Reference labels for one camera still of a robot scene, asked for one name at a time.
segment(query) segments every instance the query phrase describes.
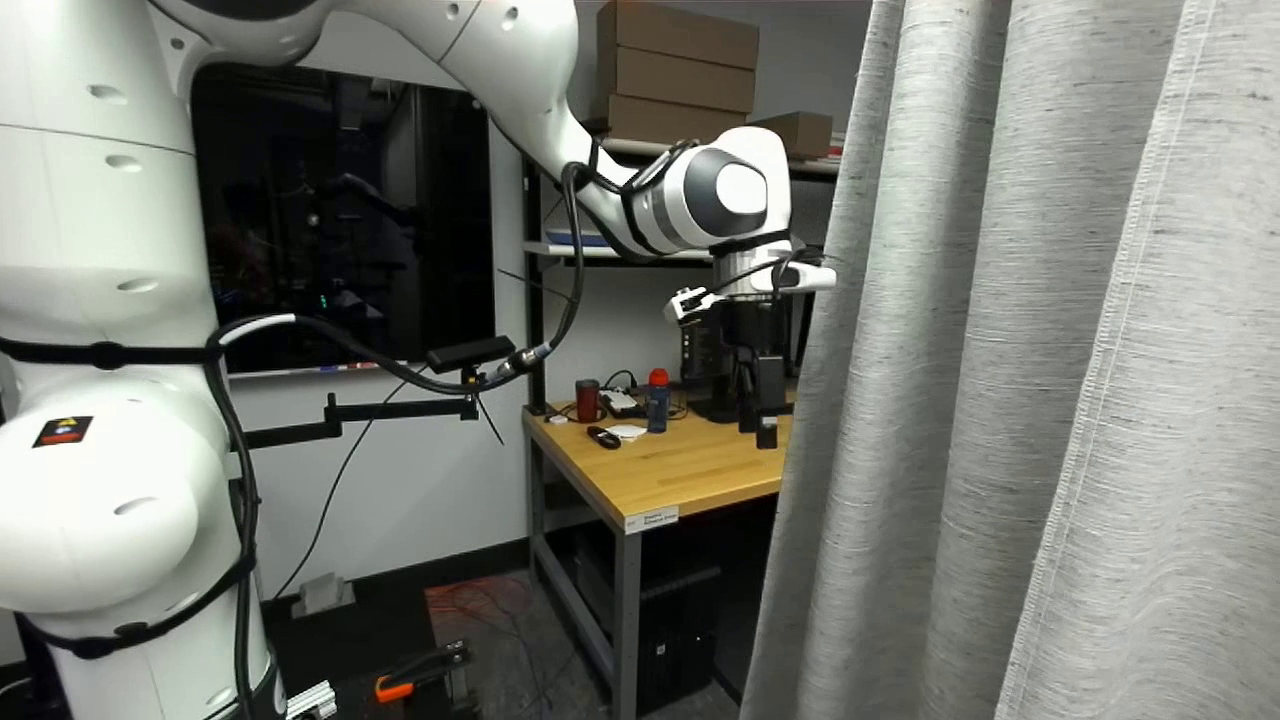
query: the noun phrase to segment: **wooden tabletop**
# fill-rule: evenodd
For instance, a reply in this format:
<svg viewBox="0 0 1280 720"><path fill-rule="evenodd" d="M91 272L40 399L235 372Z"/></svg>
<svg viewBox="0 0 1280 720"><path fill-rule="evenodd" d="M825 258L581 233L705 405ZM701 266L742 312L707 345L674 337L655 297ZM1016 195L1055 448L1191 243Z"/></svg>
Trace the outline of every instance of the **wooden tabletop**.
<svg viewBox="0 0 1280 720"><path fill-rule="evenodd" d="M794 442L794 416L779 422L779 448L758 448L758 432L695 413L681 413L668 432L647 432L624 448L599 448L585 426L523 416L523 427L589 504L628 536L775 497Z"/></svg>

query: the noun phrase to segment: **table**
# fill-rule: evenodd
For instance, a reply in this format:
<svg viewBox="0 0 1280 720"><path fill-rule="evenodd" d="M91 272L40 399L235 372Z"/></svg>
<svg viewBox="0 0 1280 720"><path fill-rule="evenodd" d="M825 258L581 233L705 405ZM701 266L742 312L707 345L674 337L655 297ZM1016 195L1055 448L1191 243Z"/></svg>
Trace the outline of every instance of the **table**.
<svg viewBox="0 0 1280 720"><path fill-rule="evenodd" d="M681 523L683 516L775 497L794 416L779 422L779 448L758 448L751 432L681 413L668 432L639 437L624 448L599 448L585 426L550 426L523 416L531 442L531 570L546 572L555 599L567 607L589 659L614 682L614 716L635 720L639 696L639 542L645 531ZM564 561L550 545L546 476L561 474L578 497L618 536L614 575L614 639L578 594Z"/></svg>

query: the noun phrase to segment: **cardboard box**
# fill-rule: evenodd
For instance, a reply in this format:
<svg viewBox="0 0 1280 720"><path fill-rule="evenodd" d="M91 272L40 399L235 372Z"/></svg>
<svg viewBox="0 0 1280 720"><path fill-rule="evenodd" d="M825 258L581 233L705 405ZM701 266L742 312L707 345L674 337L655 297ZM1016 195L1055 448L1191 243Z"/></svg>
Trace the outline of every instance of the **cardboard box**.
<svg viewBox="0 0 1280 720"><path fill-rule="evenodd" d="M683 103L655 103L635 96L608 96L608 135L655 141L655 145L716 141L731 125L745 125L745 116L683 110Z"/></svg>
<svg viewBox="0 0 1280 720"><path fill-rule="evenodd" d="M647 0L614 0L597 18L599 49L639 49L758 71L759 28L681 11Z"/></svg>
<svg viewBox="0 0 1280 720"><path fill-rule="evenodd" d="M758 125L773 129L786 141L794 159L832 157L832 116L789 112L789 116L767 116Z"/></svg>
<svg viewBox="0 0 1280 720"><path fill-rule="evenodd" d="M742 122L751 116L758 103L758 71L635 49L608 49L599 55L599 80L599 96L736 112Z"/></svg>

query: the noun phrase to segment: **gray curtain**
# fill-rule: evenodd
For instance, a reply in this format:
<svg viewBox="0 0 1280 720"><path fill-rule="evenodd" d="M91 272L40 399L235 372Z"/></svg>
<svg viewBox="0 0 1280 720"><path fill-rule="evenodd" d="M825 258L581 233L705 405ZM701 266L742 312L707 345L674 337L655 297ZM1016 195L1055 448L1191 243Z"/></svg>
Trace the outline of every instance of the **gray curtain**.
<svg viewBox="0 0 1280 720"><path fill-rule="evenodd" d="M1280 716L1280 6L878 0L749 720Z"/></svg>

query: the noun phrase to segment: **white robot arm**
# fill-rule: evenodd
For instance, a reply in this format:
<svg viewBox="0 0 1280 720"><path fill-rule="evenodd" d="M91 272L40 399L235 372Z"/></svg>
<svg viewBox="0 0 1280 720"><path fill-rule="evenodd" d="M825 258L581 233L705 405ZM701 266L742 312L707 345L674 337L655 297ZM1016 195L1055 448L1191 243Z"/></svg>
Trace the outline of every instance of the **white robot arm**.
<svg viewBox="0 0 1280 720"><path fill-rule="evenodd" d="M572 0L6 0L0 607L47 639L75 716L284 709L207 379L187 84L215 61L299 61L328 11L453 71L624 258L707 248L716 291L689 308L832 283L795 260L775 135L726 133L645 174L597 147L564 103Z"/></svg>

